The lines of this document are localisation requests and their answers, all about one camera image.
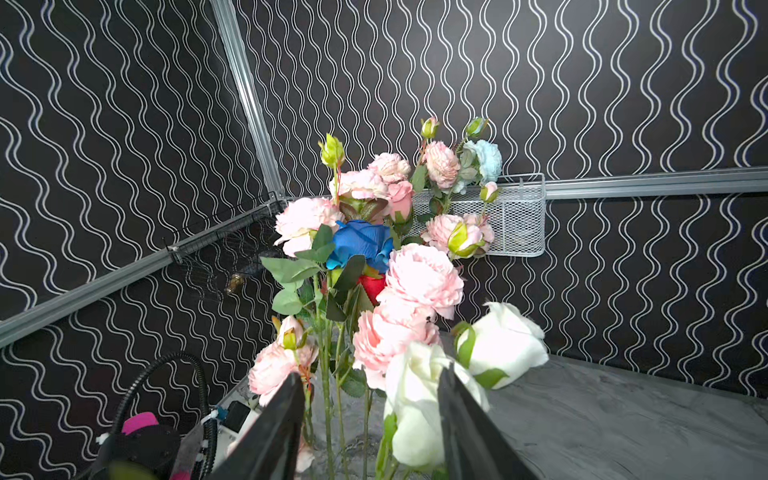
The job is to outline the pink rose spray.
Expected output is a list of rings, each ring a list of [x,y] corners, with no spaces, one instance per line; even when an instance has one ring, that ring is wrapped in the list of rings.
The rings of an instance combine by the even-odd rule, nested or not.
[[[318,356],[318,347],[309,337],[304,323],[290,315],[282,320],[274,318],[277,328],[276,339],[263,348],[256,356],[248,373],[250,392],[258,396],[260,411],[253,411],[247,417],[246,425],[252,427],[262,416],[268,404],[278,393],[282,384],[292,374],[301,376],[304,403],[304,426],[296,460],[296,479],[307,471],[314,459],[314,451],[307,443],[311,436],[311,404],[314,397],[311,368]]]
[[[387,187],[388,205],[385,217],[395,224],[404,224],[412,216],[413,186],[408,180],[391,183]]]

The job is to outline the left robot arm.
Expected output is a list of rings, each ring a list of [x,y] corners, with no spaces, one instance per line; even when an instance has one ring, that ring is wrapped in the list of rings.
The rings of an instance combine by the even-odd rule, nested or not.
[[[139,390],[160,367],[176,360],[189,362],[198,381],[200,413],[210,412],[208,385],[202,360],[189,352],[165,354],[146,367],[123,396],[110,431],[100,445],[96,460],[76,477],[78,479],[174,479],[176,460],[181,449],[181,435],[172,427],[138,415],[130,418],[129,410]]]

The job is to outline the blue flower stem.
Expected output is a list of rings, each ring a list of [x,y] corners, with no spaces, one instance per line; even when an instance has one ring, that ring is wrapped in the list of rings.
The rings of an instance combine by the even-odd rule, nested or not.
[[[345,267],[354,256],[363,256],[368,266],[380,274],[389,269],[394,240],[386,225],[371,224],[363,220],[337,221],[333,236],[334,250],[326,261],[328,269]]]

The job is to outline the white light-blue flower stem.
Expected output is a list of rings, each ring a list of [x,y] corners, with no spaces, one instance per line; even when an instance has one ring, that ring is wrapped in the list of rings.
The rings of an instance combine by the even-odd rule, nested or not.
[[[489,121],[482,117],[472,119],[464,129],[464,137],[455,150],[459,160],[458,179],[452,193],[464,194],[471,184],[485,185],[497,182],[502,172],[499,147],[481,138]]]

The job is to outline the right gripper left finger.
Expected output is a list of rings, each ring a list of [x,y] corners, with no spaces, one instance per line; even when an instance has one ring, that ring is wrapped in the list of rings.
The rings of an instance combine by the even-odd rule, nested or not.
[[[304,403],[301,377],[292,372],[233,452],[207,479],[293,479]]]

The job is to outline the clear glass jar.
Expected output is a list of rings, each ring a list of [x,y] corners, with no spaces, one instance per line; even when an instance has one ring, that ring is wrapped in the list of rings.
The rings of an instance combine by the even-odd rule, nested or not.
[[[371,408],[365,420],[365,397],[353,398],[330,384],[330,433],[326,428],[325,397],[320,381],[314,382],[312,428],[305,427],[313,460],[297,479],[374,479],[379,445],[383,437],[385,398],[380,391],[371,395]]]

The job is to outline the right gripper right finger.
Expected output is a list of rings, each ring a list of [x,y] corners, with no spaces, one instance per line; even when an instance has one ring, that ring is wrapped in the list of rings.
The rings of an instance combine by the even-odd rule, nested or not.
[[[470,395],[454,366],[440,375],[438,404],[450,479],[537,478]]]

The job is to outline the pink rose spray stem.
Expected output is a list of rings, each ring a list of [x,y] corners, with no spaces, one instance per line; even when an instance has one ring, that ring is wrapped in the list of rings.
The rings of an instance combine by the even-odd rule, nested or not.
[[[420,237],[452,259],[483,256],[495,240],[488,218],[480,214],[438,215],[426,223]]]

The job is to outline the white rose stem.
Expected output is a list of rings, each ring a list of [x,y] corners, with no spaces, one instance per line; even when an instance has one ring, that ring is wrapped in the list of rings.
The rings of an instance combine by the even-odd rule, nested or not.
[[[413,342],[394,356],[385,374],[384,434],[376,477],[391,479],[399,467],[431,472],[445,464],[438,387],[454,373],[483,412],[489,390],[502,389],[548,362],[545,332],[509,303],[488,302],[487,313],[462,323],[456,355],[439,345]]]

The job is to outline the large pink peony stem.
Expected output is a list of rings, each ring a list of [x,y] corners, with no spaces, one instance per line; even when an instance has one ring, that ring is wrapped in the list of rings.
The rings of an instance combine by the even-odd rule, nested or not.
[[[421,148],[416,166],[399,154],[381,153],[368,165],[367,169],[379,175],[387,184],[410,180],[416,190],[423,189],[426,182],[440,191],[448,193],[459,181],[460,161],[453,149],[436,136],[440,122],[430,117],[421,122]]]

